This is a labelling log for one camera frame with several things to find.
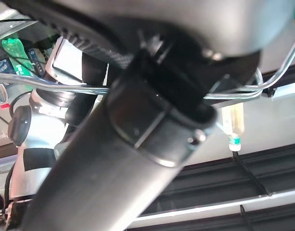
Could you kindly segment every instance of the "robotic arm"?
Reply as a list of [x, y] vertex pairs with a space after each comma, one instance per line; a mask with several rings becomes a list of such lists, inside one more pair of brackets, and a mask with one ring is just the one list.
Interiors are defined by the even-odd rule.
[[[204, 97], [216, 83], [222, 91], [247, 84], [259, 50], [295, 6], [286, 0], [3, 2], [122, 69], [57, 163], [52, 149], [66, 117], [35, 106], [58, 111], [63, 107], [48, 99], [59, 94], [34, 90], [30, 106], [16, 110], [10, 134], [20, 147], [11, 197], [18, 198], [13, 205], [29, 203], [17, 223], [23, 231], [126, 229], [210, 133], [216, 112]], [[10, 210], [12, 219], [18, 213]]]

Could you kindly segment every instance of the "screw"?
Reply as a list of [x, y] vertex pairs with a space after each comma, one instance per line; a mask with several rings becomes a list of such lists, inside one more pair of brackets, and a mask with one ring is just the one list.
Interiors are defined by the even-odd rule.
[[205, 133], [200, 129], [195, 130], [195, 137], [199, 142], [204, 142], [206, 140]]

